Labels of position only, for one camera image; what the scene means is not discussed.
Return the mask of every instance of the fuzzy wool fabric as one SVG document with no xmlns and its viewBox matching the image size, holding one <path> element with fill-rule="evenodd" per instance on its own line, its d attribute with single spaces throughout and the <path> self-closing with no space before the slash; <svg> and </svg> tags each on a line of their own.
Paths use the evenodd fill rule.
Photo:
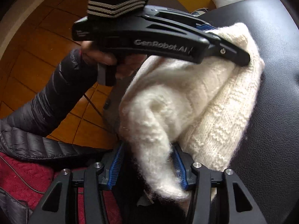
<svg viewBox="0 0 299 224">
<path fill-rule="evenodd" d="M 246 50 L 249 66 L 220 57 L 197 65 L 151 56 L 120 104 L 119 132 L 130 143 L 145 181 L 162 198 L 189 198 L 173 169 L 172 143 L 177 141 L 194 161 L 223 171 L 255 104 L 264 61 L 246 25 L 213 33 Z"/>
</svg>

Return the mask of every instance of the knit pattern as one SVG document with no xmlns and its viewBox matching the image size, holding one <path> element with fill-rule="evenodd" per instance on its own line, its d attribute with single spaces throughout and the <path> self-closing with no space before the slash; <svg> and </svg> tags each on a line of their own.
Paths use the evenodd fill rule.
<svg viewBox="0 0 299 224">
<path fill-rule="evenodd" d="M 178 141 L 195 161 L 223 171 L 255 104 L 264 61 L 246 25 L 213 33 L 246 50 L 249 66 L 219 57 L 196 65 L 151 56 L 120 105 L 120 133 L 131 144 L 144 179 L 162 198 L 189 198 L 171 163 L 172 143 Z"/>
</svg>

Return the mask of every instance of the black leather armrest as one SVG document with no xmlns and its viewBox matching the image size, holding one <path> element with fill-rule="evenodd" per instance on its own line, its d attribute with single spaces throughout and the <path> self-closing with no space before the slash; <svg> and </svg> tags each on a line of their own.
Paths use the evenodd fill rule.
<svg viewBox="0 0 299 224">
<path fill-rule="evenodd" d="M 237 2 L 200 19 L 215 27 L 243 22 L 260 49 L 266 66 L 255 109 L 231 168 L 269 224 L 293 223 L 298 213 L 292 221 L 290 213 L 299 199 L 298 28 L 279 0 Z"/>
</svg>

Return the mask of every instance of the striped strap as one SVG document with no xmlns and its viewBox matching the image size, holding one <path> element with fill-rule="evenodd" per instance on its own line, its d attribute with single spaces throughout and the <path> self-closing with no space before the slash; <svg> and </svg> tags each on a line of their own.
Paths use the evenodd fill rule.
<svg viewBox="0 0 299 224">
<path fill-rule="evenodd" d="M 128 13 L 130 11 L 142 8 L 146 4 L 146 0 L 129 0 L 117 5 L 110 5 L 106 3 L 100 3 L 95 1 L 88 1 L 87 13 L 105 17 L 105 18 L 117 18 L 120 15 Z"/>
</svg>

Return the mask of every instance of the white stripe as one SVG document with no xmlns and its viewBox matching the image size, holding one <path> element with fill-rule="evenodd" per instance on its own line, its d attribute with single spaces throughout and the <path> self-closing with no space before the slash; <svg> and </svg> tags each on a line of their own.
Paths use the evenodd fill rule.
<svg viewBox="0 0 299 224">
<path fill-rule="evenodd" d="M 135 2 L 135 3 L 131 3 L 129 5 L 126 5 L 124 7 L 121 7 L 119 9 L 116 9 L 114 11 L 111 11 L 111 10 L 107 10 L 107 9 L 104 9 L 104 8 L 100 8 L 100 7 L 95 7 L 95 6 L 87 6 L 88 9 L 92 9 L 92 10 L 96 10 L 96 11 L 100 11 L 100 12 L 104 12 L 104 13 L 109 13 L 109 14 L 116 14 L 116 13 L 119 13 L 121 12 L 122 10 L 126 10 L 130 7 L 134 7 L 134 6 L 137 6 L 137 5 L 141 5 L 141 4 L 145 4 L 145 1 L 140 1 L 140 2 Z"/>
<path fill-rule="evenodd" d="M 88 14 L 92 14 L 92 15 L 97 15 L 97 16 L 100 16 L 100 17 L 105 17 L 105 18 L 117 18 L 117 17 L 119 17 L 120 15 L 123 15 L 123 14 L 125 14 L 125 13 L 128 13 L 128 12 L 130 12 L 130 11 L 136 10 L 136 9 L 138 9 L 138 8 L 141 8 L 141 7 L 144 7 L 144 4 L 142 4 L 142 5 L 138 5 L 138 6 L 129 8 L 129 9 L 126 9 L 126 10 L 120 12 L 120 13 L 117 13 L 117 14 L 113 15 L 113 16 L 111 16 L 111 15 L 107 15 L 107 14 L 103 14 L 103 13 L 97 13 L 97 12 L 90 11 L 90 10 L 87 10 L 87 13 L 88 13 Z"/>
<path fill-rule="evenodd" d="M 125 6 L 127 4 L 138 2 L 138 1 L 146 1 L 146 0 L 129 0 L 129 1 L 119 3 L 117 5 L 110 5 L 110 4 L 95 2 L 95 1 L 90 1 L 90 0 L 88 1 L 88 3 L 91 4 L 91 5 L 102 6 L 102 7 L 107 7 L 107 8 L 111 8 L 111 9 L 117 9 L 117 8 L 120 8 L 120 7 Z"/>
</svg>

